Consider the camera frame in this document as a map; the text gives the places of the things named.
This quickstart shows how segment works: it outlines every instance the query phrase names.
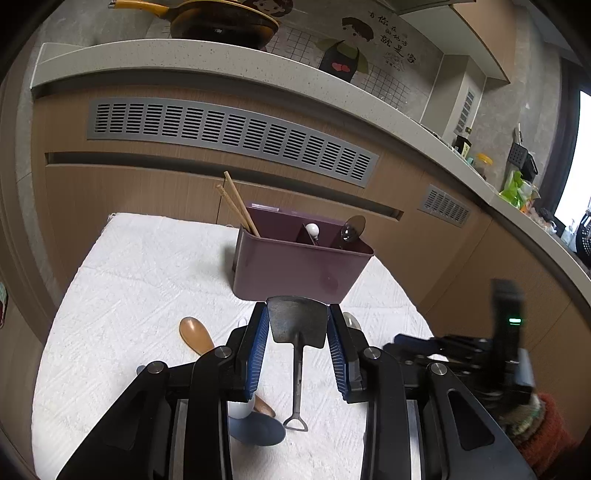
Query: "cartoon wall decal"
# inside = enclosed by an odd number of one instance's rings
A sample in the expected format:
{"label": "cartoon wall decal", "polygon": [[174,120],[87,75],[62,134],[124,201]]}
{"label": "cartoon wall decal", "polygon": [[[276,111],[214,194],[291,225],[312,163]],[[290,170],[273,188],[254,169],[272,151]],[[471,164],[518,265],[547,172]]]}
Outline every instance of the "cartoon wall decal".
{"label": "cartoon wall decal", "polygon": [[283,17],[294,8],[293,0],[246,0],[242,3],[271,17]]}
{"label": "cartoon wall decal", "polygon": [[377,22],[379,24],[376,27],[378,29],[378,37],[382,47],[393,50],[393,52],[387,52],[384,55],[383,58],[386,60],[386,63],[399,72],[404,71],[404,63],[401,59],[404,59],[409,63],[415,63],[417,58],[414,53],[405,51],[406,47],[408,47],[408,35],[397,31],[396,25],[391,23],[392,18],[388,20],[384,15],[378,16],[373,10],[368,11],[368,14],[370,22]]}
{"label": "cartoon wall decal", "polygon": [[324,52],[320,61],[320,70],[330,73],[346,82],[350,82],[355,72],[368,73],[368,61],[359,46],[374,39],[373,29],[359,18],[342,19],[343,35],[341,40],[327,38],[316,46]]}

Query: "blue gripper pad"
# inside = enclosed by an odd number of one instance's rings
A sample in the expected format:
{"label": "blue gripper pad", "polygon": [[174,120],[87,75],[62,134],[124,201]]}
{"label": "blue gripper pad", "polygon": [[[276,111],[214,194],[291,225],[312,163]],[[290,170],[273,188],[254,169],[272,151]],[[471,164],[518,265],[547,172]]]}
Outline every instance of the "blue gripper pad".
{"label": "blue gripper pad", "polygon": [[252,344],[251,353],[248,357],[246,367],[246,396],[250,400],[256,389],[261,376],[262,360],[265,356],[265,347],[267,346],[267,336],[269,335],[269,312],[265,305],[261,318],[259,319],[256,335]]}
{"label": "blue gripper pad", "polygon": [[339,335],[336,331],[335,320],[332,313],[329,310],[329,319],[326,328],[326,336],[329,340],[330,356],[333,362],[333,368],[335,369],[336,386],[339,389],[343,400],[347,400],[350,393],[348,378],[348,366],[345,361],[345,354],[340,344]]}

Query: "frying pan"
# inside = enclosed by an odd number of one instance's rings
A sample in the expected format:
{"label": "frying pan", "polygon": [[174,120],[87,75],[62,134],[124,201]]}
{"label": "frying pan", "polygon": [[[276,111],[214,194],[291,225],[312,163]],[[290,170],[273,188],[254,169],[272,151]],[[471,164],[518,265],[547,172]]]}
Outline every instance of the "frying pan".
{"label": "frying pan", "polygon": [[279,29],[279,23],[235,0],[190,0],[177,7],[142,0],[112,0],[109,8],[146,10],[170,22],[173,38],[207,40],[262,49]]}

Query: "utensil handle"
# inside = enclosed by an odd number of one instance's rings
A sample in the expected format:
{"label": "utensil handle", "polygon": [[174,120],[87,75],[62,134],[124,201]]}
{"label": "utensil handle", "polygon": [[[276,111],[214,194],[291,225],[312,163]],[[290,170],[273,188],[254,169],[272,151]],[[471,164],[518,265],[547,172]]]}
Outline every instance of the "utensil handle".
{"label": "utensil handle", "polygon": [[[283,422],[283,426],[289,430],[296,430],[298,432],[307,432],[308,425],[300,417],[300,403],[301,403],[301,370],[304,361],[304,345],[299,341],[299,338],[294,344],[294,398],[293,411],[291,417]],[[292,420],[298,420],[302,428],[296,428],[288,425]]]}
{"label": "utensil handle", "polygon": [[244,218],[244,216],[242,215],[242,212],[240,211],[240,209],[236,206],[236,204],[232,201],[232,199],[230,198],[230,196],[228,195],[228,193],[226,192],[226,190],[224,189],[224,187],[222,187],[220,184],[216,185],[217,190],[219,191],[220,195],[222,195],[223,199],[226,200],[226,202],[228,203],[228,206],[234,211],[234,213],[237,215],[238,219],[240,220],[240,223],[242,224],[242,226],[248,230],[249,232],[251,231],[250,227],[248,226],[248,223],[246,221],[246,219]]}
{"label": "utensil handle", "polygon": [[164,5],[151,4],[141,0],[111,0],[109,8],[132,8],[136,10],[146,10],[157,17],[162,18],[168,13],[169,8]]}
{"label": "utensil handle", "polygon": [[242,201],[242,197],[238,193],[238,189],[236,188],[236,185],[234,185],[234,182],[232,181],[232,177],[230,176],[230,172],[228,172],[226,170],[223,174],[224,174],[224,177],[226,177],[226,180],[228,181],[228,184],[230,185],[230,189],[231,189],[232,193],[234,194],[234,196],[236,197],[236,200],[238,200],[238,206],[240,207],[240,210],[242,211],[244,218],[248,222],[248,226],[250,227],[252,234],[254,236],[260,237],[261,235],[259,234],[258,230],[256,229],[254,222],[252,221],[251,214],[248,213],[248,210],[246,209],[246,205],[244,205],[244,202]]}
{"label": "utensil handle", "polygon": [[258,395],[255,396],[255,411],[275,418],[275,410],[273,410],[271,406]]}
{"label": "utensil handle", "polygon": [[293,414],[300,416],[301,404],[301,371],[304,363],[304,345],[298,342],[294,345],[294,398]]}

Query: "blue spoon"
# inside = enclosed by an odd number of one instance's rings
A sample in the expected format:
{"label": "blue spoon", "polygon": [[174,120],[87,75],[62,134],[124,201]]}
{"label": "blue spoon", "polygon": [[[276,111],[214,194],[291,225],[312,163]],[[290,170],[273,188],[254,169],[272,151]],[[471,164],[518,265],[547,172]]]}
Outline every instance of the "blue spoon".
{"label": "blue spoon", "polygon": [[243,419],[228,417],[228,430],[236,440],[262,447],[277,445],[285,438],[285,427],[279,420],[257,411]]}

